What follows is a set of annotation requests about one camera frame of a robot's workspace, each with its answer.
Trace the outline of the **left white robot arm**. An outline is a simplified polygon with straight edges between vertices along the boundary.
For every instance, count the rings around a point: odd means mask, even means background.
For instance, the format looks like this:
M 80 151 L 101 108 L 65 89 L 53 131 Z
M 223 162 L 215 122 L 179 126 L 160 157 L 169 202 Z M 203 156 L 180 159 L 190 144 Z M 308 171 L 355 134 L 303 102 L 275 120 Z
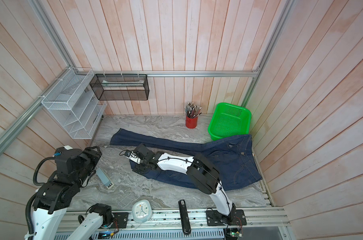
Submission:
M 53 156 L 43 159 L 37 165 L 32 181 L 39 188 L 25 207 L 28 227 L 24 236 L 26 240 L 54 239 L 72 198 L 88 185 L 90 178 L 96 173 L 96 165 L 101 156 L 98 146 L 84 150 L 64 146 L 57 148 Z M 56 170 L 47 182 L 38 182 L 37 174 L 49 160 L 55 161 Z

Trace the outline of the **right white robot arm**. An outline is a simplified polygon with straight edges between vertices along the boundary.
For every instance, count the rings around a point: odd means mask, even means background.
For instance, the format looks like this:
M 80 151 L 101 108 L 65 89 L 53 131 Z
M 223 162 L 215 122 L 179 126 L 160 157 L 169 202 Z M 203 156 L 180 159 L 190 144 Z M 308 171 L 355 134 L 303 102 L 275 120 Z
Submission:
M 231 219 L 235 214 L 236 207 L 224 190 L 219 170 L 202 154 L 177 157 L 165 152 L 154 153 L 144 144 L 140 144 L 133 151 L 127 151 L 123 155 L 135 163 L 133 171 L 140 175 L 151 171 L 172 171 L 186 175 L 198 190 L 210 196 L 220 215 Z

